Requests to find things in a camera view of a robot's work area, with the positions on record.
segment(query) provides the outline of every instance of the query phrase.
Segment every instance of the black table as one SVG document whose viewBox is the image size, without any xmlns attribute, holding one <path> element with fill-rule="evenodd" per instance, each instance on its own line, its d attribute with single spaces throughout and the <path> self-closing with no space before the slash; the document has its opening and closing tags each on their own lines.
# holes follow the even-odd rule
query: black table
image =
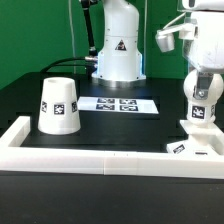
<svg viewBox="0 0 224 224">
<path fill-rule="evenodd" d="M 76 80 L 77 96 L 152 99 L 159 114 L 80 111 L 81 130 L 51 136 L 37 129 L 43 79 Z M 31 116 L 22 146 L 166 153 L 187 136 L 179 125 L 187 102 L 183 80 L 148 79 L 144 87 L 113 89 L 72 74 L 29 73 L 0 91 L 0 134 Z M 224 97 L 216 124 L 224 130 Z M 224 180 L 0 172 L 0 223 L 222 223 Z"/>
</svg>

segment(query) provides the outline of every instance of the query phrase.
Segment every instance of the green wall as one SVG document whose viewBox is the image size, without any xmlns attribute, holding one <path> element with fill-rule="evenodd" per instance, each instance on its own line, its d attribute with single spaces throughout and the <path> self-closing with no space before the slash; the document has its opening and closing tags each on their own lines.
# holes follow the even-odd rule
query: green wall
<svg viewBox="0 0 224 224">
<path fill-rule="evenodd" d="M 146 51 L 146 75 L 183 78 L 185 62 L 182 42 L 176 50 L 162 54 L 155 42 L 156 30 L 176 17 L 177 0 L 148 0 L 147 42 L 144 49 L 145 0 L 129 0 L 140 12 L 139 50 Z M 88 54 L 87 35 L 79 0 L 72 0 L 75 52 Z M 91 8 L 96 46 L 103 46 L 102 2 Z M 68 0 L 0 0 L 0 88 L 27 72 L 72 57 Z"/>
</svg>

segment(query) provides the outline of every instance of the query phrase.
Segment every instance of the white cup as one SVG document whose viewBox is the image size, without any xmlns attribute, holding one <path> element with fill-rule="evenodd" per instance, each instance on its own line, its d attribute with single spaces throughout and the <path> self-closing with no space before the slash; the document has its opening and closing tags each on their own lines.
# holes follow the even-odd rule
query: white cup
<svg viewBox="0 0 224 224">
<path fill-rule="evenodd" d="M 75 81 L 62 77 L 45 79 L 38 129 L 47 134 L 65 135 L 80 127 Z"/>
</svg>

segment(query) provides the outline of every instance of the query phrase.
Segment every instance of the white frame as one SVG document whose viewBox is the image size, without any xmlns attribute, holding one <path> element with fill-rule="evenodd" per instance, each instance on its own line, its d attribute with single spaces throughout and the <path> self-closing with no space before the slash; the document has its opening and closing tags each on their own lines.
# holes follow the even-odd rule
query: white frame
<svg viewBox="0 0 224 224">
<path fill-rule="evenodd" d="M 20 147 L 30 132 L 21 116 L 0 138 L 0 170 L 224 179 L 224 157 Z M 224 148 L 224 134 L 217 133 Z"/>
</svg>

